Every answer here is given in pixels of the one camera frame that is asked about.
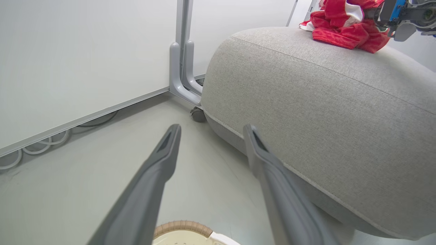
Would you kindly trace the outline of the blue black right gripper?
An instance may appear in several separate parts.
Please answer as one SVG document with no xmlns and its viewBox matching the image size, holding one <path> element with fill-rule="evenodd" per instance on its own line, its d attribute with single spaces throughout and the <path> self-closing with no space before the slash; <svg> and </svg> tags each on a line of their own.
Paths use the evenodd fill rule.
<svg viewBox="0 0 436 245">
<path fill-rule="evenodd" d="M 375 8 L 375 24 L 380 32 L 397 28 L 409 22 L 402 17 L 402 11 L 409 6 L 408 0 L 383 0 Z"/>
</svg>

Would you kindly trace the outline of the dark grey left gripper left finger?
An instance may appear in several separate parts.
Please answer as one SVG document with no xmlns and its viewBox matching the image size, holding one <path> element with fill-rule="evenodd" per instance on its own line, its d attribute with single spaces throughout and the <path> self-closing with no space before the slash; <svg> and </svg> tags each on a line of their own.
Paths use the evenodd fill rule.
<svg viewBox="0 0 436 245">
<path fill-rule="evenodd" d="M 165 184 L 176 168 L 181 126 L 171 125 L 95 231 L 89 245 L 151 245 Z"/>
</svg>

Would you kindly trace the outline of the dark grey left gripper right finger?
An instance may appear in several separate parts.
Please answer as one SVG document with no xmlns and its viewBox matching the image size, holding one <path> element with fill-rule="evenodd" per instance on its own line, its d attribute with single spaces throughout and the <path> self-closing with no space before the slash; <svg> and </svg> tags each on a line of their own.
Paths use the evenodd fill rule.
<svg viewBox="0 0 436 245">
<path fill-rule="evenodd" d="M 256 127 L 243 128 L 252 174 L 260 182 L 276 245 L 338 245 L 313 204 L 263 143 Z"/>
</svg>

